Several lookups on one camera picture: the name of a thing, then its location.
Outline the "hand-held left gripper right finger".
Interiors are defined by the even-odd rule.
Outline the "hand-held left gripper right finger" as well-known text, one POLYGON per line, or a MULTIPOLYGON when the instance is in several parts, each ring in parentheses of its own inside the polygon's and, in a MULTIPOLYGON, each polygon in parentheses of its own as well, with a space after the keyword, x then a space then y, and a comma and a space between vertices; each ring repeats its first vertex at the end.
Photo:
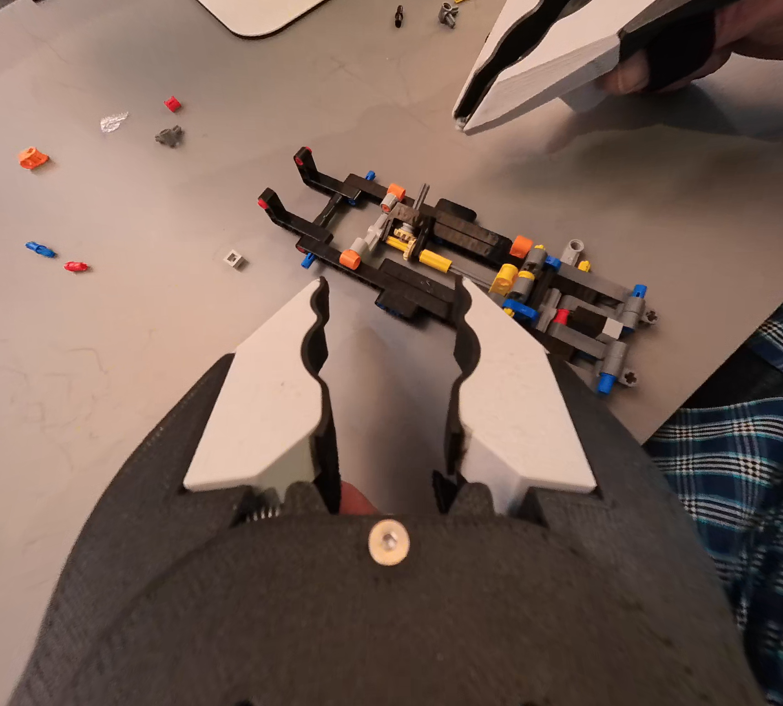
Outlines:
POLYGON ((532 488, 597 489, 547 350, 473 281, 457 279, 453 316, 459 375, 445 422, 446 473, 486 486, 505 516, 532 488))

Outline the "person's right hand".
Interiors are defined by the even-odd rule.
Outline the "person's right hand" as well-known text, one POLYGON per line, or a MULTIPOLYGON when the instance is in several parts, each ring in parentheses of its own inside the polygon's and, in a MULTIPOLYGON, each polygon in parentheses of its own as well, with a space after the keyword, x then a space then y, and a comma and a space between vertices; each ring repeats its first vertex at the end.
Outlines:
POLYGON ((677 91, 738 54, 782 59, 782 0, 739 0, 677 22, 599 80, 607 94, 677 91))

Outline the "black lego chassis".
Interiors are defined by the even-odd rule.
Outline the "black lego chassis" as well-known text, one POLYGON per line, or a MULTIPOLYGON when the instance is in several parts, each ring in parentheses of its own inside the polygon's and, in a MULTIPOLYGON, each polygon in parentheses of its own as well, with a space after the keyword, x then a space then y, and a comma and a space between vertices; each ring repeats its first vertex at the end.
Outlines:
POLYGON ((476 213, 448 199, 426 202, 375 172, 343 181, 318 169, 312 150, 294 155, 299 176, 328 200, 311 220, 288 210, 266 188, 258 198, 270 222, 298 239, 309 268, 318 261, 376 290, 376 305, 406 321, 421 315, 455 322, 455 290, 445 279, 470 280, 551 353, 563 358, 596 394, 632 388, 630 339, 658 315, 648 287, 630 288, 592 271, 579 239, 560 254, 523 235, 511 239, 476 222, 476 213))

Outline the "blue plaid shirt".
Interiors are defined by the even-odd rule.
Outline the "blue plaid shirt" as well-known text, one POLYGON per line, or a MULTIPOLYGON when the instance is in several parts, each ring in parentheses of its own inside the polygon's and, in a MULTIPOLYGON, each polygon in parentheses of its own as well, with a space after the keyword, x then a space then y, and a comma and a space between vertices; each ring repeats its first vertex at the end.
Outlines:
POLYGON ((696 524, 767 702, 782 704, 782 307, 645 449, 696 524))

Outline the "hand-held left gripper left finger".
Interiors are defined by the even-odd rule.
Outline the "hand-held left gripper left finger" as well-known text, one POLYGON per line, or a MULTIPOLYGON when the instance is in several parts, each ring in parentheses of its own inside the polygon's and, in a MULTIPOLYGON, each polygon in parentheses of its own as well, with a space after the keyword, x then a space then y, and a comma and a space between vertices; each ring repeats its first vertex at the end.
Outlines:
POLYGON ((183 480, 191 492, 250 487, 283 500, 313 483, 330 513, 341 476, 330 394, 319 373, 328 357, 329 285, 311 282, 235 350, 183 480))

